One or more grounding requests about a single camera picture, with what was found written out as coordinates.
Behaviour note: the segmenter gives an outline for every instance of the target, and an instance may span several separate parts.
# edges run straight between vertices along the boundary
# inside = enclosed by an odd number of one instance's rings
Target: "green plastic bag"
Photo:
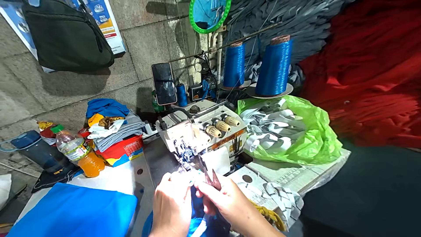
[[[329,126],[328,113],[302,98],[291,95],[282,98],[286,100],[289,109],[296,115],[303,117],[303,122],[306,125],[305,135],[299,138],[288,150],[277,154],[267,153],[260,145],[252,153],[247,150],[245,152],[257,159],[294,164],[327,164],[338,159],[341,156],[342,143]],[[265,100],[239,100],[235,112],[241,114],[250,106],[262,101]]]

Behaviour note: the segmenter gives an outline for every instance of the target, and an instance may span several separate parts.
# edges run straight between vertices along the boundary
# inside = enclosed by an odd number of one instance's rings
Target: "hand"
[[[204,212],[214,215],[216,206],[231,227],[247,237],[284,236],[275,230],[269,222],[251,204],[240,188],[230,178],[218,175],[221,191],[202,181],[196,181],[197,197],[203,198]]]
[[[155,190],[154,218],[149,236],[187,236],[192,218],[190,180],[188,174],[164,174]]]

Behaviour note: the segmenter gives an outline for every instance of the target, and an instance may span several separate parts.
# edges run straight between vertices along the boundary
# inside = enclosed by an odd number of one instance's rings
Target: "red box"
[[[124,164],[132,159],[143,155],[143,138],[142,135],[133,135],[123,139],[105,151],[95,151],[113,167]]]

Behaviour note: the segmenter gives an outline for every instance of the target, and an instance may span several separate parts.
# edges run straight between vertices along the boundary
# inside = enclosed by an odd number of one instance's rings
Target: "green bottle cap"
[[[62,131],[63,129],[64,129],[64,127],[61,124],[58,124],[57,126],[50,128],[50,130],[53,133],[58,133],[59,131]]]

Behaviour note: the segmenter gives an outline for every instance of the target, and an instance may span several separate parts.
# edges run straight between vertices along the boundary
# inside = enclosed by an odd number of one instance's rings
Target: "scissors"
[[[216,190],[220,191],[222,189],[221,183],[219,182],[218,177],[216,176],[215,170],[212,169],[212,179],[210,178],[208,174],[208,168],[206,167],[205,163],[203,162],[202,157],[198,154],[195,159],[197,159],[197,165],[198,167],[205,173],[205,182],[212,187],[214,187]]]

